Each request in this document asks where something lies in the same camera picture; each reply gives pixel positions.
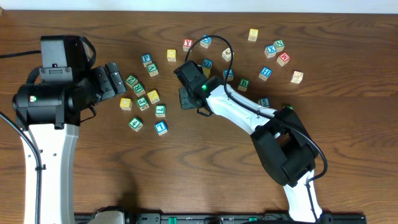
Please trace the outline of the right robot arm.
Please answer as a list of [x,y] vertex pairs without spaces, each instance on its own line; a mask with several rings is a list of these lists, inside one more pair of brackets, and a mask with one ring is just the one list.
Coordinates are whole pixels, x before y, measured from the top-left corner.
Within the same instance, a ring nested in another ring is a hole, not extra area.
[[181,107],[205,109],[206,115],[222,116],[250,135],[261,165],[283,186],[289,216],[296,222],[317,222],[322,215],[313,181],[315,159],[324,158],[294,110],[261,106],[218,77],[207,78],[203,69],[188,60],[174,70],[183,85]]

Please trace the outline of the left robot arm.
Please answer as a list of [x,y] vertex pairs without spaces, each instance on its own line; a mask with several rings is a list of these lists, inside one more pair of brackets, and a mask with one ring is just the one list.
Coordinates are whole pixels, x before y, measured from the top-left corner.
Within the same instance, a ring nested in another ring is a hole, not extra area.
[[24,223],[73,223],[73,161],[80,113],[126,92],[114,62],[95,67],[86,37],[40,39],[42,66],[14,95],[25,154]]

